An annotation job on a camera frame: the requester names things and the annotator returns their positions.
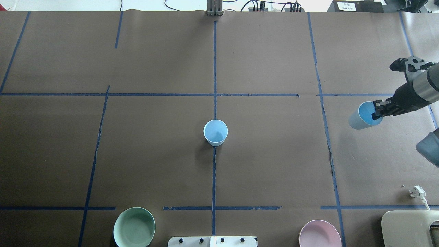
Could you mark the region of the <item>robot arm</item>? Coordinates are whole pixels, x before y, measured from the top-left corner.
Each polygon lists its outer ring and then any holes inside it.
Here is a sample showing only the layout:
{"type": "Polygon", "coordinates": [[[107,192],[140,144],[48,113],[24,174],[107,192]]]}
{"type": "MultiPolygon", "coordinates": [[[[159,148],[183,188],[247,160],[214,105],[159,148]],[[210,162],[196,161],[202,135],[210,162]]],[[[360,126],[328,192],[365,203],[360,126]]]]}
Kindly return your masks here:
{"type": "MultiPolygon", "coordinates": [[[[417,111],[436,103],[439,99],[438,63],[429,62],[416,68],[405,69],[406,83],[396,89],[387,100],[373,102],[373,120],[381,117],[397,116],[417,111]]],[[[439,166],[439,129],[427,134],[417,145],[416,150],[434,166],[439,166]]]]}

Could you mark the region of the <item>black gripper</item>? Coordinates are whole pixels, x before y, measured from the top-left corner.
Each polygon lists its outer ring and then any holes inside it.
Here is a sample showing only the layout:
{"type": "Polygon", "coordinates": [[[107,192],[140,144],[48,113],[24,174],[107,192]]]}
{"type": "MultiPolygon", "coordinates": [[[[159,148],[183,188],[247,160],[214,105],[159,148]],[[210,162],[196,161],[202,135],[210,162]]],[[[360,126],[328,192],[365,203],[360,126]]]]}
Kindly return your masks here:
{"type": "Polygon", "coordinates": [[[407,82],[396,89],[393,97],[388,98],[386,101],[373,101],[375,112],[372,113],[372,119],[377,120],[390,115],[406,114],[425,106],[427,106],[427,101],[416,93],[412,83],[407,82]]]}

